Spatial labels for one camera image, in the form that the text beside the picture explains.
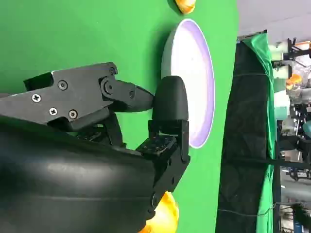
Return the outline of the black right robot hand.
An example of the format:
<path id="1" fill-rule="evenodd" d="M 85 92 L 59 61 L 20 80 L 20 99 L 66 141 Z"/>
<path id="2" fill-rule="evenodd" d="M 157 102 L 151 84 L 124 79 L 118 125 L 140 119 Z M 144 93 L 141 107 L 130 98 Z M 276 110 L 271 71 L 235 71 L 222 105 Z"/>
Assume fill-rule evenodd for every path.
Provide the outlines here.
<path id="1" fill-rule="evenodd" d="M 187 93 L 117 80 L 114 63 L 54 70 L 0 98 L 3 233 L 137 233 L 189 156 Z"/>

